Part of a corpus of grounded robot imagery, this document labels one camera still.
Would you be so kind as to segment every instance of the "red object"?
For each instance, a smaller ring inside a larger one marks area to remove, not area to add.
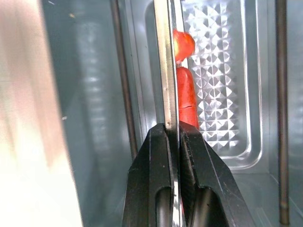
[[[179,119],[199,129],[194,79],[189,69],[177,68]]]
[[[173,31],[174,52],[176,63],[181,63],[185,58],[192,55],[195,51],[195,41],[193,37],[186,32]]]

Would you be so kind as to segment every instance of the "metal rod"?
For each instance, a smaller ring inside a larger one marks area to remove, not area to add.
[[[118,0],[111,1],[114,27],[115,27],[115,37],[116,37],[116,45],[117,45],[117,53],[119,60],[119,68],[121,75],[121,84],[122,84],[122,92],[124,99],[124,107],[127,121],[127,129],[129,136],[129,143],[131,147],[132,160],[137,156],[137,140],[134,128],[134,116],[132,111],[132,102],[129,92],[129,84],[128,84],[128,76],[126,69],[126,61],[125,61],[125,53],[124,53],[124,44],[122,37],[122,28],[121,28],[121,18],[119,13],[119,5]]]
[[[286,0],[276,0],[276,58],[279,135],[279,216],[280,223],[283,225],[289,225],[286,9]]]

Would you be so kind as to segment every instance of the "sausage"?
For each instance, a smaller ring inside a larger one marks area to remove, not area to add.
[[[181,63],[185,58],[192,55],[195,51],[195,41],[186,32],[173,31],[175,61]]]
[[[190,70],[184,67],[178,67],[176,74],[178,85],[179,120],[199,129],[193,76]]]

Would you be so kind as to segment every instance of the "hot dog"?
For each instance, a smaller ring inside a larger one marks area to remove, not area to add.
[[[179,119],[199,129],[194,80],[189,69],[177,68]]]
[[[190,34],[173,31],[175,61],[181,63],[195,51],[195,41]],[[189,69],[177,68],[179,119],[199,129],[194,80]]]
[[[176,63],[181,63],[195,51],[195,41],[189,33],[173,31]]]

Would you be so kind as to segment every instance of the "diamond-pattern metal wall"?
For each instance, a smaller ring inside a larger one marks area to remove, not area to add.
[[[236,78],[243,74],[236,74],[235,63],[243,56],[234,52],[233,37],[241,36],[241,28],[235,28],[241,25],[234,23],[241,21],[240,11],[234,12],[240,1],[186,0],[182,8],[185,31],[196,42],[188,65],[196,82],[200,131],[217,152],[228,150],[239,143]]]

